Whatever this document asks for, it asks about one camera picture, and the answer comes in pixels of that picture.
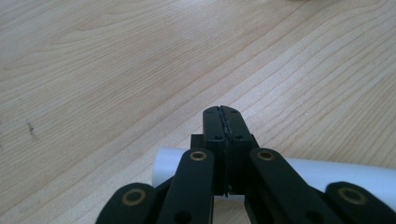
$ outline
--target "wooden surface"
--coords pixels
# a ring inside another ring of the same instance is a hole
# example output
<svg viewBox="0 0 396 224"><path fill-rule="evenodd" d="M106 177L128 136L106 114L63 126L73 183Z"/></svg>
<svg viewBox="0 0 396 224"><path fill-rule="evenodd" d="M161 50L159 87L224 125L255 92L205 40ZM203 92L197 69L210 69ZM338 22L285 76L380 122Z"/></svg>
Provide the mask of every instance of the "wooden surface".
<svg viewBox="0 0 396 224"><path fill-rule="evenodd" d="M0 65L0 223L93 223L212 105L286 157L396 168L392 0L3 0Z"/></svg>

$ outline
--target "wood grain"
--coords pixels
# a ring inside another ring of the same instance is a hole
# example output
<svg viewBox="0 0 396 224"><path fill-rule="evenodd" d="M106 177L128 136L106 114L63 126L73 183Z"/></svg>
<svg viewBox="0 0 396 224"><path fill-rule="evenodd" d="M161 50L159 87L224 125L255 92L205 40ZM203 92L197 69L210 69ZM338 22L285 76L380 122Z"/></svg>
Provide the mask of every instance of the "wood grain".
<svg viewBox="0 0 396 224"><path fill-rule="evenodd" d="M395 1L0 5L0 223L93 223L212 105L286 157L396 168Z"/></svg>

